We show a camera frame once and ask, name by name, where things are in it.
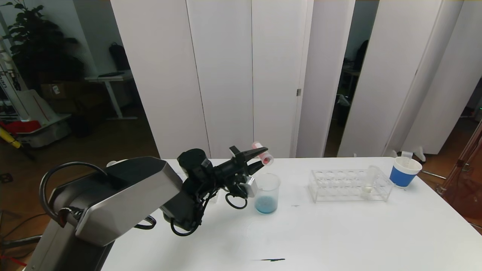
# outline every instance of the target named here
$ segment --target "blue liquid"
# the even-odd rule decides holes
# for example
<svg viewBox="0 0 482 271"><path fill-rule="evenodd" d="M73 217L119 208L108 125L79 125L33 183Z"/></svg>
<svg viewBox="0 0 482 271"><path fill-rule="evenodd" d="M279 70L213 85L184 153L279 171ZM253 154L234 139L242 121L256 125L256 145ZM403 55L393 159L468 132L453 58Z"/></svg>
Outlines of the blue liquid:
<svg viewBox="0 0 482 271"><path fill-rule="evenodd" d="M258 212L268 215L276 211L276 208L278 208L278 203L272 197L262 196L256 200L254 207L256 210L258 210Z"/></svg>

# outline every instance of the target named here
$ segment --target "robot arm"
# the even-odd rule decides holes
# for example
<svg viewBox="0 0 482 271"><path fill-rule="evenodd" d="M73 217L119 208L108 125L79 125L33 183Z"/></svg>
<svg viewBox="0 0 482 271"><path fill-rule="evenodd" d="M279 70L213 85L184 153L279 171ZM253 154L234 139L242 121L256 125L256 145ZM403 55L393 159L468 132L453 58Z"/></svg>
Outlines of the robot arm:
<svg viewBox="0 0 482 271"><path fill-rule="evenodd" d="M192 234L219 189L228 191L227 200L229 196L247 200L257 191L250 175L263 165L247 162L267 148L240 152L232 146L230 150L233 158L216 167L201 149L182 153L177 160L188 176L184 183L167 162L154 157L129 159L104 170L71 163L49 171L40 185L41 200L46 181L56 170L77 164L97 169L54 189L48 202L42 200L52 220L26 270L99 271L117 238L133 227L150 229L155 225L149 215L157 208L175 234ZM152 226L138 225L142 220ZM176 227L187 232L180 233Z"/></svg>

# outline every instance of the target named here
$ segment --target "glass beaker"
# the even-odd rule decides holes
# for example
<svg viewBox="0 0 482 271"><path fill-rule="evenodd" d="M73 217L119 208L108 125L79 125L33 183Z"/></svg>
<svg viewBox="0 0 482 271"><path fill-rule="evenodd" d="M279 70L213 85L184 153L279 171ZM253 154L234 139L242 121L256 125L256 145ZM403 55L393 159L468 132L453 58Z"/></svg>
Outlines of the glass beaker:
<svg viewBox="0 0 482 271"><path fill-rule="evenodd" d="M271 173L255 176L258 192L254 197L254 207L264 215L272 214L278 208L278 194L280 191L280 178Z"/></svg>

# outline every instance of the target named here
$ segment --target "white table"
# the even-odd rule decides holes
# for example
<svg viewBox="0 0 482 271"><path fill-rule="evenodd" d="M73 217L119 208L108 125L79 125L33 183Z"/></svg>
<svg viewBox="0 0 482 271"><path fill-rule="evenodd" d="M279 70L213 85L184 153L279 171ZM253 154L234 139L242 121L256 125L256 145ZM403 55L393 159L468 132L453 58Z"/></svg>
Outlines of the white table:
<svg viewBox="0 0 482 271"><path fill-rule="evenodd" d="M119 81L128 81L132 80L134 76L130 70L123 70L123 74L116 75L116 76L105 76L105 77L98 77L98 76L90 76L86 77L85 80L89 82L103 82L106 85L107 92L109 93L110 101L112 102L112 106L116 111L117 118L116 120L137 120L137 117L124 117L122 115L121 107L117 102L116 96L114 94L114 90L112 89L112 85L110 82L119 82Z"/></svg>
<svg viewBox="0 0 482 271"><path fill-rule="evenodd" d="M168 162L181 172L177 161ZM102 270L482 270L482 237L418 177L406 189L394 188L386 203L314 204L309 197L311 169L371 164L389 174L393 158L275 159L260 171L281 178L274 214L259 215L252 200L236 210L223 194L194 234L179 237L158 210L156 227L120 237ZM267 258L286 260L259 261Z"/></svg>

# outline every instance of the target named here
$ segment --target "white partition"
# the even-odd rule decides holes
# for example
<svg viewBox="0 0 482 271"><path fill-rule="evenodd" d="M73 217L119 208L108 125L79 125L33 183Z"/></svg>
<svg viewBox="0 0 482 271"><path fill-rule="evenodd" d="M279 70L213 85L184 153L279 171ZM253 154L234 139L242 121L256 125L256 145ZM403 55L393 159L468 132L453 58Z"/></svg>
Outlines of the white partition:
<svg viewBox="0 0 482 271"><path fill-rule="evenodd" d="M420 107L427 96L428 89L433 82L435 73L447 48L463 3L463 1L442 1L427 48L418 66L417 73L414 76L414 81L412 82L396 126L393 129L384 156L390 156L394 151L408 150L402 149L402 144L407 138L410 128L414 124ZM416 151L416 146L412 147L413 148L409 149Z"/></svg>
<svg viewBox="0 0 482 271"><path fill-rule="evenodd" d="M274 157L295 153L312 8L312 0L252 0L254 140Z"/></svg>
<svg viewBox="0 0 482 271"><path fill-rule="evenodd" d="M187 0L211 158L253 142L251 0Z"/></svg>
<svg viewBox="0 0 482 271"><path fill-rule="evenodd" d="M323 157L355 0L315 1L297 157Z"/></svg>
<svg viewBox="0 0 482 271"><path fill-rule="evenodd" d="M482 76L482 1L464 1L402 150L437 154Z"/></svg>
<svg viewBox="0 0 482 271"><path fill-rule="evenodd" d="M161 158L191 148L209 156L186 2L115 0L112 8Z"/></svg>
<svg viewBox="0 0 482 271"><path fill-rule="evenodd" d="M338 156L383 155L440 4L380 1Z"/></svg>

